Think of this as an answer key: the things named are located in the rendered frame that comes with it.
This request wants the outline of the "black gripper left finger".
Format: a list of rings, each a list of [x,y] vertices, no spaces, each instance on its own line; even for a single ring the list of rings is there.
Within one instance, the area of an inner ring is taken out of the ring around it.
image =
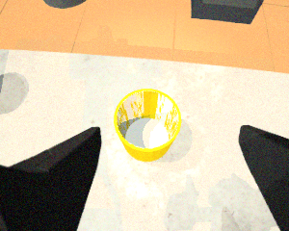
[[[101,149],[91,127],[10,166],[0,165],[0,231],[77,231]]]

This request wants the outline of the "yellow cup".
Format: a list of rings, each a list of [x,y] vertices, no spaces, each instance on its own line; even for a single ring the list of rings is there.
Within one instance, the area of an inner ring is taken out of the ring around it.
[[[151,163],[168,152],[180,131],[181,113],[167,94],[135,90],[118,103],[114,125],[127,153],[139,162]]]

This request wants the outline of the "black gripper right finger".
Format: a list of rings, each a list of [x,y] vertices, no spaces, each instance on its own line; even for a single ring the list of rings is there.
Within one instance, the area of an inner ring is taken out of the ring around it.
[[[242,125],[238,142],[279,231],[289,231],[289,139]]]

